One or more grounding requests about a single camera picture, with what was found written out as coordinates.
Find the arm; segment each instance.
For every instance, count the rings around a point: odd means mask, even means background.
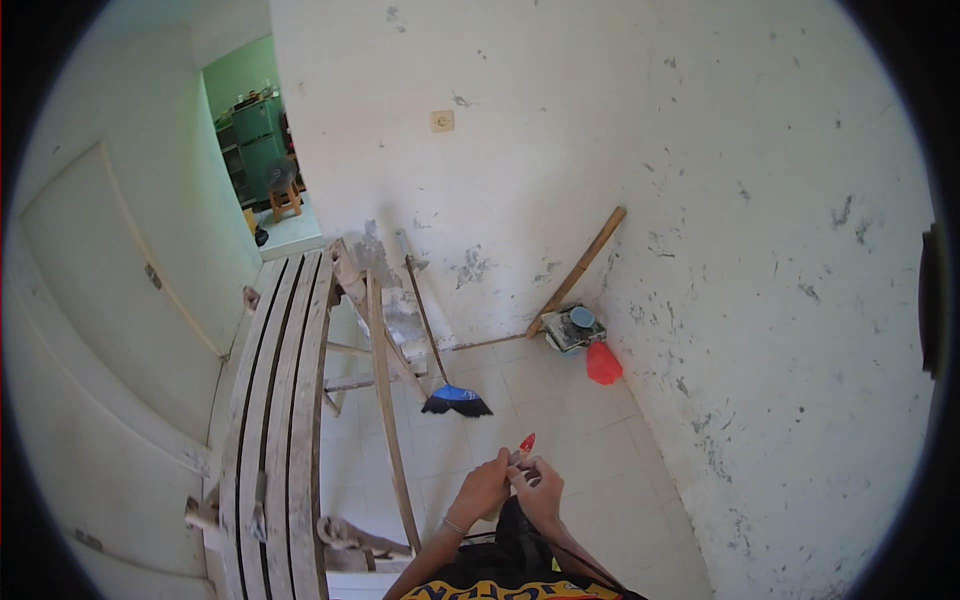
[[[560,569],[566,573],[599,579],[608,586],[620,586],[610,572],[570,535],[566,525],[560,520],[560,498],[564,491],[564,480],[557,471],[540,456],[521,462],[519,467],[507,467],[507,477],[516,489],[516,499],[519,500],[523,513],[553,547]],[[599,573],[567,554],[565,550],[592,564]]]
[[[475,468],[457,493],[456,499],[446,512],[446,520],[457,529],[469,531],[481,516],[494,510],[510,496],[507,481],[507,458],[510,451],[500,448],[495,459]],[[426,583],[437,569],[453,562],[464,534],[446,522],[441,523],[437,533],[423,547],[417,557],[396,578],[387,590],[384,600],[397,600],[416,586]]]

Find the green wall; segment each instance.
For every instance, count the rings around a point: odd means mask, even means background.
[[[266,36],[237,48],[204,69],[206,98],[216,121],[224,110],[237,103],[237,95],[263,89],[263,81],[280,84],[276,73],[274,37]]]

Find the yellow graphic print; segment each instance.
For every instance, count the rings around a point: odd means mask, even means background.
[[[484,580],[472,588],[458,589],[442,581],[432,581],[410,590],[402,600],[467,600],[468,598],[495,598],[496,600],[619,600],[622,596],[615,591],[590,584],[587,589],[579,588],[568,581],[549,584],[532,582],[519,589],[501,588],[495,582]]]

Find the refrigerator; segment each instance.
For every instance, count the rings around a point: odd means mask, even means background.
[[[280,98],[267,98],[236,110],[230,119],[240,157],[247,171],[247,184],[258,200],[269,200],[267,165],[286,155],[280,131]]]

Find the person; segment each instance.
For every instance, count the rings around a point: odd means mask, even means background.
[[[509,456],[500,448],[467,475],[437,532],[384,600],[643,600],[570,535],[560,519],[564,480],[557,471],[540,456],[508,466]],[[473,523],[498,507],[495,533],[481,534],[493,541],[461,545]]]

